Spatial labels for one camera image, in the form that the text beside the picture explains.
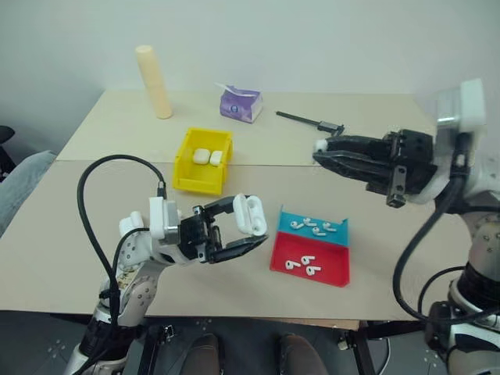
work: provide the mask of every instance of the brown shoe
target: brown shoe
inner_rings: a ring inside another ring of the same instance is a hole
[[[288,334],[280,346],[281,375],[328,375],[320,356],[303,337]]]
[[[219,341],[214,334],[201,336],[189,349],[180,375],[220,375]]]

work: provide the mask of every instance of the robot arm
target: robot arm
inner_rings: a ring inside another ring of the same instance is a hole
[[[73,350],[65,375],[121,373],[132,341],[141,334],[141,322],[155,298],[161,272],[174,264],[219,263],[256,248],[266,239],[262,203],[255,197],[223,198],[194,215],[180,220],[177,205],[164,197],[150,198],[150,227],[133,212],[120,221],[122,239],[112,269],[120,290],[116,326],[113,326],[109,278],[101,286],[99,301],[82,342]],[[250,237],[227,244],[221,242],[215,216],[235,213],[238,227]]]
[[[431,200],[440,207],[450,198],[450,180],[465,180],[446,212],[462,216],[473,245],[462,275],[450,287],[448,301],[434,303],[429,316],[424,316],[398,300],[405,311],[427,322],[428,345],[454,375],[500,373],[500,162],[489,155],[474,155],[484,132],[482,103],[478,80],[440,94],[435,144],[428,134],[400,130],[383,139],[330,137],[319,141],[313,154],[321,166],[367,182],[368,191],[385,195],[394,208]],[[418,244],[421,237],[416,239],[412,242]],[[482,317],[468,319],[472,314]]]

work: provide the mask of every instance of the purple box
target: purple box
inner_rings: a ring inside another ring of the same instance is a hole
[[[231,119],[253,123],[263,110],[263,96],[259,91],[240,90],[234,86],[220,85],[220,114]]]

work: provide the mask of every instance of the cylindrical foam block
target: cylindrical foam block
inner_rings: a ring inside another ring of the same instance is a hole
[[[172,109],[163,85],[162,72],[159,68],[155,50],[151,45],[140,45],[135,49],[135,54],[156,117],[168,119],[172,116]]]

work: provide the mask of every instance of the yellow plastic container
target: yellow plastic container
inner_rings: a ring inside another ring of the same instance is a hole
[[[220,164],[218,166],[194,164],[193,155],[197,148],[207,148],[210,152],[222,151]],[[175,156],[173,187],[179,190],[221,195],[222,186],[227,178],[227,163],[232,155],[233,141],[230,131],[189,128]]]

